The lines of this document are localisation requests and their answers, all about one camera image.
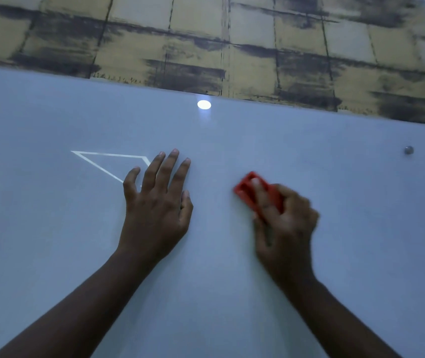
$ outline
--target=forearm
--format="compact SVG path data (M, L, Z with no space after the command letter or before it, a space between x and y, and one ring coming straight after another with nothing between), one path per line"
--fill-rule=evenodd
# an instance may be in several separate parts
M0 358L90 357L151 268L115 253L0 350Z
M315 278L286 295L330 358L399 358Z

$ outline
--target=whiteboard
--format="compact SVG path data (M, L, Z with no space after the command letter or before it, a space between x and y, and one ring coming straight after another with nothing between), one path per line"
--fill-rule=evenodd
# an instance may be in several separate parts
M232 193L251 170L321 213L318 278L400 354L425 357L425 126L221 98L202 111L198 98L0 69L0 347L108 259L119 180L176 147L192 159L189 232L94 357L326 356L255 258Z

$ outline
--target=screw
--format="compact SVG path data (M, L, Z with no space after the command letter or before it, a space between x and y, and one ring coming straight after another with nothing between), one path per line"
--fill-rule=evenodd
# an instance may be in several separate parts
M405 147L405 150L404 150L406 155L412 155L414 151L415 150L413 149L411 145L409 145L408 147Z

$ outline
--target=dark skin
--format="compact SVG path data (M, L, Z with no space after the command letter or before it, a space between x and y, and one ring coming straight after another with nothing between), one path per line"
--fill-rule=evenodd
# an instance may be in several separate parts
M186 159L168 185L179 156L160 153L145 172L141 192L139 167L125 178L126 217L118 248L96 273L64 300L0 349L0 358L87 358L118 318L141 282L188 230L193 205L183 184ZM297 192L276 185L284 197L281 215L260 184L256 196L272 231L254 216L257 257L298 310L331 358L397 358L386 343L347 310L316 279L311 236L319 214Z

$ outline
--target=red eraser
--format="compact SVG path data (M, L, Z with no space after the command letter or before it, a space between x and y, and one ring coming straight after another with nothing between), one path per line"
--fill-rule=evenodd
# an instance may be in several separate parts
M234 187L233 191L239 196L239 198L248 205L251 210L255 211L263 220L264 216L257 206L256 193L254 186L252 185L252 180L258 179L261 182L261 185L264 191L267 192L271 202L275 205L279 213L284 212L284 198L277 191L277 188L274 185L269 185L260 175L256 172L249 172L237 185Z

